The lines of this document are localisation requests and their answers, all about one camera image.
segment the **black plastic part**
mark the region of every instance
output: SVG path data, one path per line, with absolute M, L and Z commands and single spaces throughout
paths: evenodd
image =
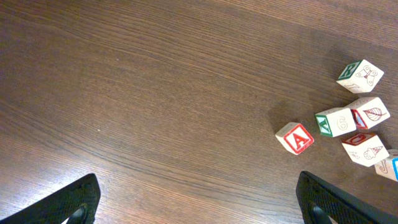
M 0 221 L 8 223 L 91 224 L 100 202 L 97 178 L 88 174 L 33 205 Z
M 304 223 L 329 224 L 329 216 L 338 223 L 398 223 L 398 218 L 340 190 L 321 178 L 303 171 L 296 195 Z

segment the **wood grain surface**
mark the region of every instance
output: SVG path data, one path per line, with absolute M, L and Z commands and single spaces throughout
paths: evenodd
M 367 59 L 398 147 L 396 0 L 0 1 L 0 219 L 88 173 L 96 223 L 303 223 L 308 170 L 397 215 L 398 183 L 351 162 L 314 113 L 359 96 Z M 295 156 L 274 134 L 302 123 Z

